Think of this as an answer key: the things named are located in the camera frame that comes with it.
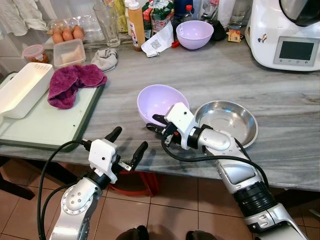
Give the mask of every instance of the marble countertop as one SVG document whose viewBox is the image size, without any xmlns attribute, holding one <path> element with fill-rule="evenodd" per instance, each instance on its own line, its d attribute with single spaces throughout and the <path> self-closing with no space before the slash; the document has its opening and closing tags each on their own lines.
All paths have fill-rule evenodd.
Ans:
<svg viewBox="0 0 320 240">
<path fill-rule="evenodd" d="M 187 163 L 167 156 L 160 139 L 147 130 L 137 109 L 146 86 L 169 85 L 184 94 L 190 110 L 212 100 L 229 100 L 256 117 L 259 134 L 247 152 L 273 187 L 320 191 L 320 72 L 270 69 L 257 63 L 245 41 L 210 42 L 195 50 L 170 48 L 147 58 L 130 44 L 118 49 L 119 63 L 106 75 L 107 84 L 83 137 L 95 140 L 121 126 L 115 142 L 121 159 L 129 161 L 142 141 L 149 144 L 137 170 L 218 179 L 212 161 Z M 87 59 L 94 52 L 87 50 Z M 0 155 L 46 160 L 51 151 L 0 146 Z M 192 156 L 202 156 L 190 151 Z M 81 146 L 61 152 L 55 161 L 87 165 Z"/>
</svg>

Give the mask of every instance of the red stool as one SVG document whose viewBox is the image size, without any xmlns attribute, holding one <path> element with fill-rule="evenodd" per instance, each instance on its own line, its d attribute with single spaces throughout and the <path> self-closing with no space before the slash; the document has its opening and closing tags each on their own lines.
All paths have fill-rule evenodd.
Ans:
<svg viewBox="0 0 320 240">
<path fill-rule="evenodd" d="M 124 170 L 118 175 L 118 181 L 109 184 L 109 187 L 129 197 L 146 195 L 153 197 L 159 192 L 160 184 L 155 173 Z"/>
</svg>

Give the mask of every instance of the display screen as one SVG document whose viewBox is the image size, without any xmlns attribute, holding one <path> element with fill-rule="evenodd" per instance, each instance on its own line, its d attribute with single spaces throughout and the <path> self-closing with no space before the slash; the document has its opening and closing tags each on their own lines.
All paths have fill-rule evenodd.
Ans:
<svg viewBox="0 0 320 240">
<path fill-rule="evenodd" d="M 281 59 L 310 60 L 314 43 L 283 41 L 280 52 Z"/>
</svg>

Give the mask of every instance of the cutting board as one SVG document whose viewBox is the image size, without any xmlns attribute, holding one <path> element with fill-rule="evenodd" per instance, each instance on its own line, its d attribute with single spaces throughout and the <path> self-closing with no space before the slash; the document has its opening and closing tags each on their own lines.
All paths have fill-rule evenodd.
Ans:
<svg viewBox="0 0 320 240">
<path fill-rule="evenodd" d="M 0 89 L 16 74 L 7 75 L 0 82 Z M 47 91 L 24 118 L 3 119 L 0 145 L 53 150 L 68 141 L 81 139 L 103 88 L 80 88 L 70 109 L 51 106 Z M 63 151 L 71 151 L 76 146 L 70 145 Z"/>
</svg>

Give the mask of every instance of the tiled floor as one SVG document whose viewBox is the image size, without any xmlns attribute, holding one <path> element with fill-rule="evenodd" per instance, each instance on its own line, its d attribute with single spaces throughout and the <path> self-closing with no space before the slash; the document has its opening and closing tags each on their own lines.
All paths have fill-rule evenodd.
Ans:
<svg viewBox="0 0 320 240">
<path fill-rule="evenodd" d="M 64 165 L 77 176 L 87 167 Z M 38 191 L 39 171 L 11 160 L 0 168 L 2 176 L 13 183 Z M 60 186 L 46 178 L 43 198 Z M 60 214 L 59 192 L 47 207 L 47 238 Z M 320 221 L 309 208 L 320 208 L 313 202 L 290 210 L 291 216 L 310 240 L 320 240 Z M 37 198 L 28 201 L 0 190 L 0 240 L 37 240 Z M 103 193 L 90 222 L 89 240 L 115 240 L 127 229 L 145 225 L 150 240 L 184 240 L 187 231 L 203 229 L 218 240 L 252 240 L 241 212 L 219 180 L 165 175 L 155 197 L 128 197 L 113 190 Z"/>
</svg>

